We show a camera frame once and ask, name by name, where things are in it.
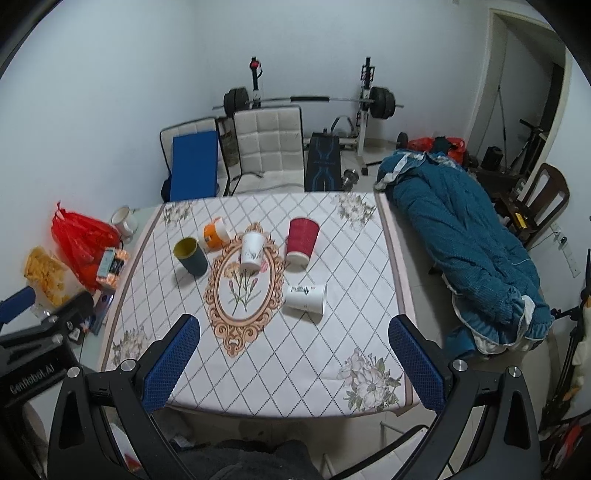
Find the power strip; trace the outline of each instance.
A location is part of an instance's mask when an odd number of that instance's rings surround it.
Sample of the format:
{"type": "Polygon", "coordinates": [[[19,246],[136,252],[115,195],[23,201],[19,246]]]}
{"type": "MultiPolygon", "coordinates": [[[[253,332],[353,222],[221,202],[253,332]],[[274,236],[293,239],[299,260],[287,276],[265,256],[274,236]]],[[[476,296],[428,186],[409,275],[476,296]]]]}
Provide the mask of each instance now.
{"type": "Polygon", "coordinates": [[[581,270],[574,259],[573,251],[570,249],[569,240],[562,234],[562,229],[556,222],[552,222],[550,228],[554,232],[555,238],[558,239],[558,249],[562,250],[566,258],[566,263],[569,265],[570,272],[573,274],[573,278],[577,278],[581,270]]]}

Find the blue board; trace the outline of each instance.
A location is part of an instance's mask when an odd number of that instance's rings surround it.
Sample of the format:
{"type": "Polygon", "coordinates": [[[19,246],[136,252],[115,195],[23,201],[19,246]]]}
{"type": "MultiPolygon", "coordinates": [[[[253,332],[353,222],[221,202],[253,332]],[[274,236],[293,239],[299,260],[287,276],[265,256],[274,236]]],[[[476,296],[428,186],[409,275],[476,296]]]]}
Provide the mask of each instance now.
{"type": "Polygon", "coordinates": [[[198,132],[173,139],[170,201],[216,196],[217,132],[198,132]]]}

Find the barbell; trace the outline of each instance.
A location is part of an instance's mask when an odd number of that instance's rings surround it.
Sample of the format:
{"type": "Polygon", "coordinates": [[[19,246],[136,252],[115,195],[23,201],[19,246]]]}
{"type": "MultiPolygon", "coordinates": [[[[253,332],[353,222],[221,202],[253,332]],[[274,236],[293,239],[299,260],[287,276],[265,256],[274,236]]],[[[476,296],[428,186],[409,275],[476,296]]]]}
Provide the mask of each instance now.
{"type": "MultiPolygon", "coordinates": [[[[387,119],[393,116],[397,108],[404,108],[404,105],[397,105],[394,94],[387,88],[372,87],[369,91],[369,98],[334,98],[321,95],[291,96],[266,98],[257,102],[354,102],[362,105],[369,105],[369,113],[373,118],[387,119]]],[[[223,96],[223,105],[213,107],[214,110],[224,109],[226,116],[232,118],[235,112],[248,110],[254,103],[248,97],[246,87],[233,88],[223,96]]]]}

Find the weight plate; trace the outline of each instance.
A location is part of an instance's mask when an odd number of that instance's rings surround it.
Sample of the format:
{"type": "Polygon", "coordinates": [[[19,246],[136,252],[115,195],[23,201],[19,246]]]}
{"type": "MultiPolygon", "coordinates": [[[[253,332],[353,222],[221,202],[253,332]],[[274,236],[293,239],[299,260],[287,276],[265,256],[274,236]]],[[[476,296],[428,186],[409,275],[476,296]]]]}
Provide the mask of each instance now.
{"type": "Polygon", "coordinates": [[[234,105],[236,107],[236,111],[248,110],[250,98],[248,98],[248,90],[246,89],[246,87],[237,88],[234,98],[234,105]]]}
{"type": "Polygon", "coordinates": [[[234,116],[234,112],[236,111],[236,106],[234,104],[234,98],[236,96],[236,89],[231,89],[226,95],[223,96],[223,109],[226,112],[226,116],[228,118],[232,118],[234,116]]]}
{"type": "Polygon", "coordinates": [[[398,134],[398,139],[396,140],[396,148],[407,148],[408,147],[408,135],[404,132],[400,132],[398,134]]]}
{"type": "Polygon", "coordinates": [[[369,113],[374,118],[383,118],[384,109],[386,108],[386,96],[384,89],[381,87],[373,87],[369,91],[369,99],[374,102],[369,106],[369,113]]]}
{"type": "Polygon", "coordinates": [[[386,106],[384,107],[384,116],[382,118],[387,119],[393,116],[396,111],[396,99],[394,94],[387,88],[384,89],[384,96],[386,97],[386,106]]]}

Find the screw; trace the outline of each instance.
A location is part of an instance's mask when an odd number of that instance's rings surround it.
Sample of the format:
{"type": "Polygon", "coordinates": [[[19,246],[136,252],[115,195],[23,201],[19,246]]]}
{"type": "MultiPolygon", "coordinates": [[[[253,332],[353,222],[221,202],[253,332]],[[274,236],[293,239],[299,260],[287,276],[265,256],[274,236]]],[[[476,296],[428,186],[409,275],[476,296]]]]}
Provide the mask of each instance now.
{"type": "Polygon", "coordinates": [[[521,370],[518,367],[509,367],[507,371],[512,377],[519,378],[521,376],[521,370]]]}
{"type": "Polygon", "coordinates": [[[80,367],[72,367],[68,370],[68,377],[76,378],[78,375],[80,375],[80,367]]]}
{"type": "Polygon", "coordinates": [[[468,364],[464,360],[454,360],[452,363],[452,367],[455,368],[459,372],[465,372],[468,370],[468,364]]]}
{"type": "Polygon", "coordinates": [[[121,363],[120,367],[124,372],[131,372],[135,368],[135,360],[128,358],[121,363]]]}

